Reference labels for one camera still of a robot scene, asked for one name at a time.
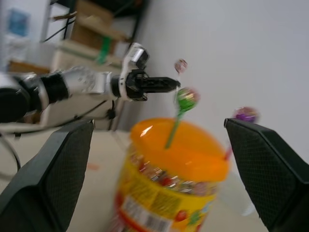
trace green lollipop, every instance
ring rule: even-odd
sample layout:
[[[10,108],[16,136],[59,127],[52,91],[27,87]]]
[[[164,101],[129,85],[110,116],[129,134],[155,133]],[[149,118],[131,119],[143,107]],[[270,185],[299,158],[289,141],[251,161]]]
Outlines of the green lollipop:
[[[199,101],[199,94],[191,88],[182,88],[177,93],[178,113],[175,118],[173,129],[169,135],[165,149],[168,149],[173,141],[176,130],[184,113],[194,108]]]

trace barcode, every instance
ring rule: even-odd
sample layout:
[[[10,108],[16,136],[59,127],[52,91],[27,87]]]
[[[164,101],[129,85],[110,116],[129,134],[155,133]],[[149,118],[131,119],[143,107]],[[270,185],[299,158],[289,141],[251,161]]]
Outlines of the barcode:
[[[168,232],[172,224],[171,220],[149,212],[131,197],[126,197],[123,210],[136,223],[152,232]]]

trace table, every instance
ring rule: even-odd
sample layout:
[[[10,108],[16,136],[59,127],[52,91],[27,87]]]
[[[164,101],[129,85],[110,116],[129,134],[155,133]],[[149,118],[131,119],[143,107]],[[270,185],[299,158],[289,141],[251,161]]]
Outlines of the table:
[[[52,131],[8,138],[25,164],[42,147]],[[89,154],[89,168],[68,232],[104,232],[112,215],[116,181],[129,144],[127,132],[94,131]],[[13,158],[0,145],[0,192],[16,171]],[[201,232],[267,232],[260,219],[242,217],[217,200]]]

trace yellow label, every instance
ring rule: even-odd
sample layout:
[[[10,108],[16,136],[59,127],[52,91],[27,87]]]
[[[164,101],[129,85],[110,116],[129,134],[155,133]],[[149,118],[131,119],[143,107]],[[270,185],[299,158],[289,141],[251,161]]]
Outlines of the yellow label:
[[[141,175],[129,158],[118,189],[122,198],[120,210],[142,232],[197,232],[215,199],[214,192],[211,194],[200,197],[164,188]]]

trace plastic jar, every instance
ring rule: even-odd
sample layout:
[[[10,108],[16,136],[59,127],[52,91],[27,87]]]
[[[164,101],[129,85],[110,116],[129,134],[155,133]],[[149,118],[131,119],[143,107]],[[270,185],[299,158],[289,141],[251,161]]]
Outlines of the plastic jar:
[[[156,118],[132,129],[111,232],[197,232],[207,218],[228,172],[225,151],[209,133],[184,121],[165,149],[173,123]]]

